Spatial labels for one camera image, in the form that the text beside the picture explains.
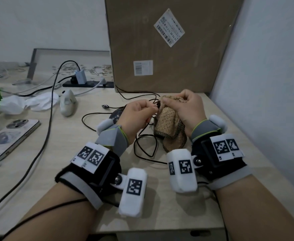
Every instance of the hand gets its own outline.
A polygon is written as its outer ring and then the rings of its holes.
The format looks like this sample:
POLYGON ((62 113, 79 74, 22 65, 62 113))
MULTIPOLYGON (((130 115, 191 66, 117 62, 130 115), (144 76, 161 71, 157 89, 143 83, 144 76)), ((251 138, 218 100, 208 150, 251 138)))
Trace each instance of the hand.
POLYGON ((156 114, 157 111, 157 105, 150 101, 133 101, 126 105, 116 124, 121 125, 129 143, 132 144, 138 131, 150 122, 152 115, 156 114))
POLYGON ((187 100, 187 102, 182 103, 166 97, 162 99, 162 102, 178 113, 178 116, 185 125, 186 135, 191 137, 193 129, 197 126, 197 124, 207 119, 203 100, 199 95, 190 90, 183 90, 176 96, 183 97, 185 100, 187 100))

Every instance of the computer mouse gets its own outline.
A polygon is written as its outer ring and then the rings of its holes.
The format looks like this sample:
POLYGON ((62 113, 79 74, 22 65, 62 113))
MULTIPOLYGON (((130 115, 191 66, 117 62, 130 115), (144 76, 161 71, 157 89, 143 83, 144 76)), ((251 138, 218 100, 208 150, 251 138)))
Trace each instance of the computer mouse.
POLYGON ((126 106, 116 109, 116 110, 113 111, 113 113, 110 115, 109 118, 111 118, 111 119, 113 120, 114 124, 117 123, 117 121, 118 121, 118 119, 120 118, 121 114, 123 113, 125 107, 126 107, 126 106))

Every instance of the person's left hand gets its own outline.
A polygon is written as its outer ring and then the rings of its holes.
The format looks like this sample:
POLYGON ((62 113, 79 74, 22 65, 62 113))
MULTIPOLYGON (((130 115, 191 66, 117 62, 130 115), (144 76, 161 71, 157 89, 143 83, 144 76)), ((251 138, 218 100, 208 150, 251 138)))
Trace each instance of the person's left hand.
POLYGON ((133 101, 126 105, 116 124, 121 125, 121 129, 128 137, 129 144, 134 142, 138 131, 150 122, 152 115, 157 111, 157 105, 148 100, 133 101))

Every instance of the cardboard box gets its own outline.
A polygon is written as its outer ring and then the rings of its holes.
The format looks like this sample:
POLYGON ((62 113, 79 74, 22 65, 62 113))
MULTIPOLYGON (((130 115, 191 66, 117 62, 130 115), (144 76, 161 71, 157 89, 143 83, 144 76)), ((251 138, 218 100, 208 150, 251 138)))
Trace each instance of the cardboard box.
POLYGON ((242 2, 105 0, 115 84, 210 92, 242 2))

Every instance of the brown textured fabric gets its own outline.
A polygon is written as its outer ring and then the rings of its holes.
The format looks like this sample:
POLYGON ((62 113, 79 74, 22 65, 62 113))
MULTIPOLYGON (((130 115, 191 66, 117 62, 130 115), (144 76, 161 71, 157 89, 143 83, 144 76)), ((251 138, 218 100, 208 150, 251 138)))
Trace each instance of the brown textured fabric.
MULTIPOLYGON (((182 97, 165 95, 176 101, 186 102, 182 97)), ((177 112, 161 102, 155 118, 154 134, 163 138, 163 148, 166 152, 181 149, 185 146, 187 136, 185 134, 185 125, 180 120, 177 112)))

